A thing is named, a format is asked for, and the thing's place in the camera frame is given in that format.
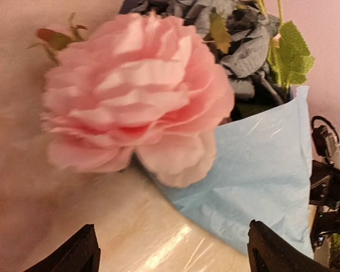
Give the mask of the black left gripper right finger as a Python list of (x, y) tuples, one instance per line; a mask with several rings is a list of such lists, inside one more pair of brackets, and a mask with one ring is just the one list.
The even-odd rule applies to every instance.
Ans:
[(300, 253), (261, 221), (252, 220), (248, 232), (248, 258), (251, 272), (328, 271)]

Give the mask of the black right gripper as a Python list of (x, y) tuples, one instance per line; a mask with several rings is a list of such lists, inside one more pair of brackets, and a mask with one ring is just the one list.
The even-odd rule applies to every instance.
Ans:
[(332, 165), (312, 161), (309, 204), (340, 208), (340, 170)]

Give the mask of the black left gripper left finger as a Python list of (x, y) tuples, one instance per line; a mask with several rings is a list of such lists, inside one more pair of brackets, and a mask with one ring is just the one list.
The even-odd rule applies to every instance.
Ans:
[(100, 255), (95, 227), (93, 224), (86, 224), (52, 254), (26, 271), (98, 272)]

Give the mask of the blue wrapping paper sheet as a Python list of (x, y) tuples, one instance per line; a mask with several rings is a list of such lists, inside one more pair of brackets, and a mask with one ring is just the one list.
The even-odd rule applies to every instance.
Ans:
[(158, 189), (182, 215), (240, 253), (248, 251), (250, 222), (259, 220), (312, 257), (308, 91), (293, 87), (288, 103), (218, 127), (207, 177), (184, 189)]

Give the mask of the yellow fake flower stem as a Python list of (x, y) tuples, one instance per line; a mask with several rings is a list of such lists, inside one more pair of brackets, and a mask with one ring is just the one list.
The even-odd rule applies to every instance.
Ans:
[(278, 1), (278, 33), (269, 41), (267, 62), (276, 84), (284, 89), (301, 85), (315, 64), (308, 45), (293, 21), (283, 20), (282, 2)]

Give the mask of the pink fake flower stem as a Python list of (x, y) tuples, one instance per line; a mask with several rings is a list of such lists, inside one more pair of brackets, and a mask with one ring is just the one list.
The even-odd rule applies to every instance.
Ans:
[(86, 39), (82, 29), (69, 22), (36, 31), (55, 62), (42, 95), (49, 160), (107, 173), (137, 157), (166, 186), (204, 179), (235, 95), (196, 29), (154, 13), (117, 15)]

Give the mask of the blue fake flower bunch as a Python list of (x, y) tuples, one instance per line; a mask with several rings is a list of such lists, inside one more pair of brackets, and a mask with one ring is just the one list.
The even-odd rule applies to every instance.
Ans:
[[(267, 61), (269, 42), (281, 26), (278, 17), (262, 10), (261, 1), (124, 1), (120, 14), (130, 12), (176, 16), (186, 26), (195, 26), (208, 42), (228, 75), (236, 98), (240, 101), (281, 105), (287, 100), (286, 91), (271, 79)], [(210, 34), (210, 19), (220, 15), (230, 35), (229, 47), (216, 47)]]

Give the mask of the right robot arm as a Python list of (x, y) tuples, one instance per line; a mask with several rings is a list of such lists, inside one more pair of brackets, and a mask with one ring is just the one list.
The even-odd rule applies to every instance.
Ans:
[(314, 160), (310, 184), (309, 204), (316, 208), (312, 249), (316, 253), (326, 244), (324, 265), (330, 271), (340, 271), (340, 170)]

